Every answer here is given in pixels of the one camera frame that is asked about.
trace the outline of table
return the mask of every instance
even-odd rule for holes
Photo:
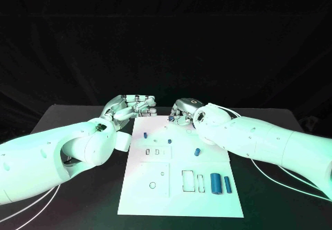
[[[169,115],[171,107],[156,107],[159,115]],[[286,109],[233,109],[243,116],[262,119],[283,128],[302,131]],[[34,133],[89,121],[99,117],[103,106],[54,105],[34,129]],[[133,122],[123,132],[133,131]],[[55,199],[24,230],[281,230],[331,229],[332,203],[276,184],[259,172],[250,159],[230,153],[244,218],[164,217],[117,215],[127,152],[115,150],[109,161],[83,172],[61,185]],[[266,174],[289,186],[322,195],[292,178],[276,165],[257,161]],[[0,223],[2,230],[15,230],[37,215],[54,192],[24,213]],[[0,219],[22,210],[42,195],[0,206]]]

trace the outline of small blue object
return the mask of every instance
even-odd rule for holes
[[[200,152],[201,152],[201,149],[197,148],[197,151],[195,151],[195,156],[197,156],[197,157],[200,156]]]
[[[231,190],[231,184],[230,184],[230,178],[226,176],[226,185],[227,185],[227,193],[233,193],[233,190]]]
[[[211,174],[211,190],[213,193],[220,195],[223,193],[221,191],[221,177],[218,173]]]

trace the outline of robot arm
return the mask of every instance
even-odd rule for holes
[[[208,103],[198,107],[198,104],[201,102],[195,99],[179,99],[171,121],[179,125],[194,123],[207,144],[299,173],[332,199],[332,139],[292,131],[250,117],[233,118],[220,106]]]
[[[120,95],[100,118],[51,129],[0,145],[0,205],[52,189],[109,160],[113,150],[129,151],[132,135],[119,130],[129,119],[156,116],[153,96]],[[65,164],[61,151],[76,160]]]

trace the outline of black backdrop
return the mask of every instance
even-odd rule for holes
[[[0,18],[8,138],[52,104],[104,105],[119,94],[332,118],[331,1],[19,0]]]

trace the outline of blue battery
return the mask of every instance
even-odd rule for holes
[[[226,176],[226,185],[227,185],[227,193],[233,193],[233,190],[231,190],[231,184],[230,184],[230,178]]]
[[[200,156],[200,152],[201,152],[201,149],[197,148],[197,151],[195,151],[195,156],[197,156],[197,157]]]
[[[221,191],[221,176],[218,173],[211,174],[211,191],[214,194],[220,195]]]

